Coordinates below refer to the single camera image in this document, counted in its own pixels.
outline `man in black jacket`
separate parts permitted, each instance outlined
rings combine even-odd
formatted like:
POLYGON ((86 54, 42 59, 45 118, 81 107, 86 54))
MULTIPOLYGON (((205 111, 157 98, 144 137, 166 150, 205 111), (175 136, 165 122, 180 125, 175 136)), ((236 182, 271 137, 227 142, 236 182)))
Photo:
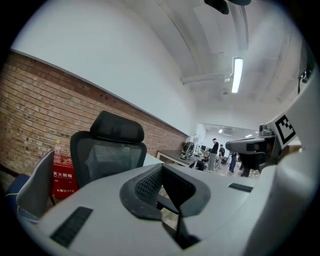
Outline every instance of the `man in black jacket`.
POLYGON ((216 159, 218 148, 219 148, 219 143, 217 142, 217 139, 214 138, 212 141, 213 141, 213 147, 211 149, 211 153, 209 156, 209 165, 208 165, 208 169, 211 173, 213 173, 215 169, 215 159, 216 159))

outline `desk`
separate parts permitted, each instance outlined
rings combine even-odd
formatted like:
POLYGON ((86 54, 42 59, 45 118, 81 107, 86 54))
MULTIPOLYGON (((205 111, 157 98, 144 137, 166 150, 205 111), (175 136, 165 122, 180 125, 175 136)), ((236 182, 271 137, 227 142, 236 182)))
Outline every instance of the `desk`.
POLYGON ((144 162, 143 162, 143 166, 149 166, 149 165, 155 165, 155 164, 163 164, 164 162, 162 162, 161 160, 153 157, 152 155, 150 154, 146 154, 145 155, 145 159, 144 159, 144 162))
POLYGON ((184 167, 189 167, 194 163, 193 169, 196 169, 197 161, 200 160, 200 158, 193 156, 193 157, 190 157, 189 159, 182 159, 180 158, 180 155, 181 155, 180 150, 159 150, 158 154, 156 155, 156 158, 160 159, 160 156, 163 156, 184 167))

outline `brick wall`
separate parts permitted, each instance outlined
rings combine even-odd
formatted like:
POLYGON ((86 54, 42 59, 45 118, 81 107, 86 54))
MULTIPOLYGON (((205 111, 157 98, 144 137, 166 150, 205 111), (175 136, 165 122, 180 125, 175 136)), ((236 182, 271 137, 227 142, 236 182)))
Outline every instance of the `brick wall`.
POLYGON ((70 155, 72 134, 88 131, 102 110, 139 122, 152 156, 179 149, 187 138, 95 86, 12 52, 0 76, 0 164, 30 174, 58 139, 62 153, 70 155))

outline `white wall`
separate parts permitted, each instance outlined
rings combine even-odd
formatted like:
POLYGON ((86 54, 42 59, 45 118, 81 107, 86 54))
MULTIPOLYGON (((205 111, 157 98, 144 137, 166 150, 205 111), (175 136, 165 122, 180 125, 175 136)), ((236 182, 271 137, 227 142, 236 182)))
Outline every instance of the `white wall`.
POLYGON ((222 135, 218 132, 207 131, 206 136, 203 140, 203 145, 212 149, 212 147, 214 145, 212 140, 214 138, 216 138, 216 141, 219 143, 219 149, 220 149, 220 145, 223 144, 223 147, 225 149, 225 154, 224 154, 225 156, 229 155, 229 150, 226 149, 226 143, 239 140, 239 138, 235 137, 235 136, 225 136, 225 135, 222 135))
POLYGON ((52 0, 25 25, 14 51, 65 70, 192 135, 195 101, 150 27, 116 0, 52 0))
POLYGON ((199 137, 198 145, 202 145, 204 143, 206 137, 206 128, 202 123, 198 123, 195 130, 196 135, 199 137))

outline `ceiling light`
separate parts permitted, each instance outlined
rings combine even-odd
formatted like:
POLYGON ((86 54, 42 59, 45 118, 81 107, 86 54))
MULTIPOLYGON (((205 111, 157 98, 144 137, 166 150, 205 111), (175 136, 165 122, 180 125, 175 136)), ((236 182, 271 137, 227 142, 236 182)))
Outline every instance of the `ceiling light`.
POLYGON ((239 90, 243 66, 244 66, 244 60, 242 58, 234 59, 233 84, 231 89, 231 92, 233 94, 236 94, 239 90))

